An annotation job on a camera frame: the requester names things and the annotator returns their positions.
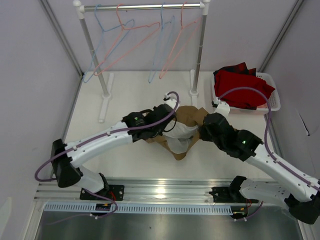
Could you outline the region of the tan brown skirt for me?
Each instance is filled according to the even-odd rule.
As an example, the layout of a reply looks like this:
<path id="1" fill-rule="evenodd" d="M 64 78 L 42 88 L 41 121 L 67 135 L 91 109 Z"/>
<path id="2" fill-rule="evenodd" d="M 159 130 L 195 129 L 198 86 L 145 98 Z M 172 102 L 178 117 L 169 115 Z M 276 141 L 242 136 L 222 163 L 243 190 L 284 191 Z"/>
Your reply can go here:
<path id="1" fill-rule="evenodd" d="M 200 127 L 204 118 L 210 114 L 207 110 L 194 106 L 180 106 L 176 117 L 166 126 L 165 132 L 146 140 L 147 143 L 157 143 L 173 155 L 175 160 L 184 159 L 190 149 L 200 139 Z"/>

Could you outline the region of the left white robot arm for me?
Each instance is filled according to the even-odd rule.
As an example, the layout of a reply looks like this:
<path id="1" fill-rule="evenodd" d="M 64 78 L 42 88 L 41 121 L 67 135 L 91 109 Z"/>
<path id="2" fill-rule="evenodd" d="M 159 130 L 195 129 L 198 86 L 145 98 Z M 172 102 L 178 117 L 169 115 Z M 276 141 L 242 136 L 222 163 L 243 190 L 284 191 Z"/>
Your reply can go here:
<path id="1" fill-rule="evenodd" d="M 108 196 L 110 187 L 102 173 L 84 167 L 84 163 L 113 148 L 161 135 L 176 117 L 175 105 L 163 103 L 153 109 L 131 112 L 105 131 L 88 138 L 52 144 L 53 172 L 59 188 L 78 186 L 97 200 Z"/>

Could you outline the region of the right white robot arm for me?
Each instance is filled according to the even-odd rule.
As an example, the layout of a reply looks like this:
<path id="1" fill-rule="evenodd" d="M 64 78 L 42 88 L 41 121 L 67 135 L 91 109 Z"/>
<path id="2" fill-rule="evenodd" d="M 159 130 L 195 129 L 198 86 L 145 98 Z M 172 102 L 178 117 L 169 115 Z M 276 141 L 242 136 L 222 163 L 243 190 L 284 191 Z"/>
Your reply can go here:
<path id="1" fill-rule="evenodd" d="M 214 190 L 215 201 L 240 203 L 257 200 L 287 210 L 297 220 L 313 225 L 320 216 L 320 181 L 311 177 L 266 148 L 266 144 L 248 130 L 234 129 L 220 113 L 204 117 L 200 139 L 214 143 L 232 158 L 252 165 L 279 183 L 279 186 L 258 183 L 236 176 L 227 190 L 227 197 Z"/>

